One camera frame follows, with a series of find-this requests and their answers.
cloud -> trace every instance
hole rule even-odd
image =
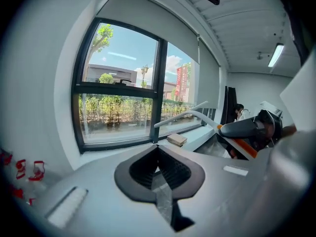
[[[115,56],[119,56],[119,57],[123,57],[123,58],[126,58],[126,59],[130,59],[130,60],[136,61],[136,58],[135,58],[135,57],[131,57],[131,56],[128,56],[128,55],[125,55],[125,54],[113,53],[113,52],[108,52],[108,54],[111,54],[111,55],[115,55]]]
[[[178,56],[168,56],[167,61],[166,61],[166,73],[170,75],[177,75],[177,68],[181,66],[181,58]],[[137,79],[142,80],[143,75],[141,72],[141,68],[135,69],[137,71]],[[145,74],[144,80],[147,82],[148,85],[152,84],[152,78],[153,78],[153,64],[152,66],[148,69],[147,73]]]

window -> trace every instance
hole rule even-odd
[[[152,89],[157,40],[116,25],[99,24],[85,60],[82,81]]]
[[[81,44],[72,84],[80,152],[156,143],[170,132],[201,126],[187,115],[154,128],[195,105],[196,69],[193,59],[162,38],[95,19]]]
[[[187,54],[168,43],[161,121],[190,110],[195,106],[195,86],[198,79],[195,75],[195,68],[197,66],[197,62]],[[161,126],[159,134],[170,133],[200,123],[199,118],[193,115],[185,115]]]

street lamp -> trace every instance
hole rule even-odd
[[[147,64],[141,68],[141,72],[142,72],[142,76],[143,76],[143,85],[142,85],[142,87],[144,88],[144,78],[145,78],[145,74],[148,72]]]

window pane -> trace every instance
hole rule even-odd
[[[168,43],[161,121],[176,116],[195,106],[197,82],[198,63],[180,49]],[[159,134],[196,124],[200,124],[199,118],[192,115],[185,115],[167,125],[161,126]]]
[[[101,23],[93,37],[82,81],[151,89],[157,41],[123,27]]]
[[[85,143],[149,136],[153,100],[141,97],[81,94],[80,126]]]

roller blind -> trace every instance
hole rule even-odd
[[[208,101],[205,108],[218,106],[219,66],[203,42],[199,42],[199,82],[197,104]]]
[[[172,43],[198,60],[196,34],[176,16],[149,0],[109,0],[97,17],[124,22]]]

